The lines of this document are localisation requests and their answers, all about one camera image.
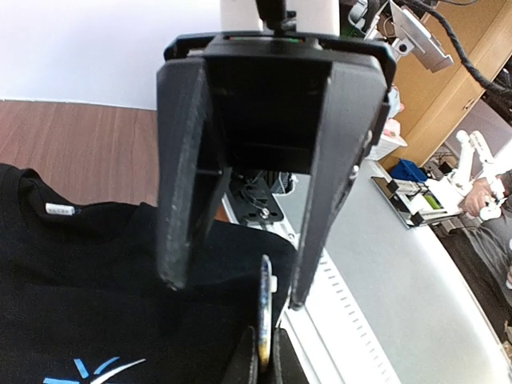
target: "white wall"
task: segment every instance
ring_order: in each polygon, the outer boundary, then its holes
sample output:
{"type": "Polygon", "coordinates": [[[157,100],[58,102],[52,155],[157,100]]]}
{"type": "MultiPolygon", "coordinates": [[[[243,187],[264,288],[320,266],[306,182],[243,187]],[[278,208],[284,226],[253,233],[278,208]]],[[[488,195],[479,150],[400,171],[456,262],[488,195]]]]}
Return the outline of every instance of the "white wall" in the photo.
{"type": "Polygon", "coordinates": [[[0,0],[0,99],[155,109],[165,47],[217,30],[219,0],[0,0]]]}

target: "black cable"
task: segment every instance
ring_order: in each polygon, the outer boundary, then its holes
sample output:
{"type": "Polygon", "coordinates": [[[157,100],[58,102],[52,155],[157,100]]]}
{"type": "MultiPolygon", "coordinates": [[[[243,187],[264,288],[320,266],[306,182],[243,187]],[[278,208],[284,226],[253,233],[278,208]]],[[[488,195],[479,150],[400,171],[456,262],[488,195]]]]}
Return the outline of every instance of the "black cable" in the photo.
{"type": "Polygon", "coordinates": [[[420,2],[419,0],[404,0],[404,2],[414,8],[422,10],[423,12],[427,12],[432,15],[441,26],[445,29],[446,34],[451,40],[451,43],[454,45],[455,50],[457,51],[458,56],[461,59],[462,65],[466,68],[466,70],[470,73],[470,75],[476,80],[482,88],[488,90],[489,92],[496,94],[500,98],[512,100],[512,88],[506,88],[504,86],[500,86],[495,82],[488,80],[469,60],[467,57],[464,48],[462,47],[461,42],[458,40],[457,35],[455,34],[453,28],[448,23],[448,21],[435,9],[430,6],[420,2]]]}
{"type": "Polygon", "coordinates": [[[478,0],[471,0],[470,2],[453,2],[452,0],[439,0],[440,2],[445,2],[446,4],[451,4],[452,6],[472,6],[476,4],[478,0]]]}

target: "wooden cabinet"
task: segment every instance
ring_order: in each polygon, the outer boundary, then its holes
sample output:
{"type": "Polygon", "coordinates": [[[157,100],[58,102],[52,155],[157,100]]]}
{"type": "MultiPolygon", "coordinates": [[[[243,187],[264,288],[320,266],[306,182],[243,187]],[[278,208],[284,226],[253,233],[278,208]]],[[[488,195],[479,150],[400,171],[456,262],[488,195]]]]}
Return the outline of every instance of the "wooden cabinet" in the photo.
{"type": "MultiPolygon", "coordinates": [[[[438,11],[454,28],[472,63],[484,76],[494,78],[512,54],[512,0],[480,0],[471,6],[443,3],[438,11]]],[[[395,84],[406,109],[397,120],[408,147],[382,160],[388,169],[399,158],[422,165],[483,94],[437,20],[429,17],[426,26],[455,64],[432,74],[413,55],[398,63],[395,84]]]]}

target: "white device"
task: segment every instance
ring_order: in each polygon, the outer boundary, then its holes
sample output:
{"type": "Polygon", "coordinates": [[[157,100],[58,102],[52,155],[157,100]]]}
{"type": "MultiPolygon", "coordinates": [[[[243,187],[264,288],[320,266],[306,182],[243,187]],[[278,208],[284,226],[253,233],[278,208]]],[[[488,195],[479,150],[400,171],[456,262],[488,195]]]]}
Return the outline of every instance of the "white device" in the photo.
{"type": "Polygon", "coordinates": [[[486,140],[477,130],[471,134],[460,130],[457,132],[456,138],[461,143],[461,155],[458,161],[458,168],[448,175],[448,179],[462,198],[467,196],[473,188],[471,167],[473,165],[474,152],[476,151],[478,160],[482,163],[482,176],[487,179],[492,192],[492,197],[489,198],[487,206],[480,211],[480,218],[483,221],[499,218],[502,215],[501,205],[505,201],[505,187],[498,177],[499,173],[494,164],[494,157],[486,140]]]}

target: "person's arm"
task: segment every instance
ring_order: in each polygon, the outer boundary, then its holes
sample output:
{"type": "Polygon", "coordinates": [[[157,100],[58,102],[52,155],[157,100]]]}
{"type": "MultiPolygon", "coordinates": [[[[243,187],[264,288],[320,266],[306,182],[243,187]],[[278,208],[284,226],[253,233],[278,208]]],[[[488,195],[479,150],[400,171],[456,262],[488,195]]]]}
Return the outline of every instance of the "person's arm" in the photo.
{"type": "MultiPolygon", "coordinates": [[[[500,174],[498,176],[505,187],[505,196],[509,196],[512,191],[512,170],[500,174]]],[[[487,199],[492,196],[490,185],[486,178],[480,178],[473,183],[473,189],[468,193],[462,208],[468,212],[471,216],[477,217],[480,214],[480,210],[487,205],[487,199]]]]}

